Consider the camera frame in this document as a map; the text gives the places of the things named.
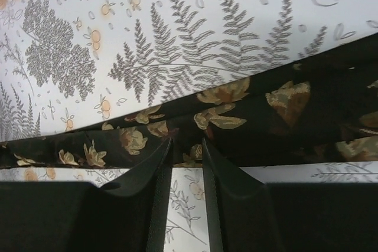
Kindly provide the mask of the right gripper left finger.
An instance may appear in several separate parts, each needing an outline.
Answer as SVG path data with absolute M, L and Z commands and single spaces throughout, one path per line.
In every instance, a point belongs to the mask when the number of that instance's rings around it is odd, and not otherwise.
M 2 182 L 2 251 L 162 251 L 172 175 L 166 140 L 100 187 Z

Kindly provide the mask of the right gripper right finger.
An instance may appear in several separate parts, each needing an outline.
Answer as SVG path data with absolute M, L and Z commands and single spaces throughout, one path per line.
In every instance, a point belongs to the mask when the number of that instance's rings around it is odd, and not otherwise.
M 375 183 L 261 182 L 203 142 L 211 251 L 376 251 Z

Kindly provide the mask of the black gold floral tie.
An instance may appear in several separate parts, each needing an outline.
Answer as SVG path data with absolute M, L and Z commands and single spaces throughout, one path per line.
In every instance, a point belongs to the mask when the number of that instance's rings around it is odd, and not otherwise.
M 1 141 L 1 168 L 131 168 L 160 144 L 201 165 L 208 139 L 238 166 L 377 160 L 377 35 L 69 132 Z

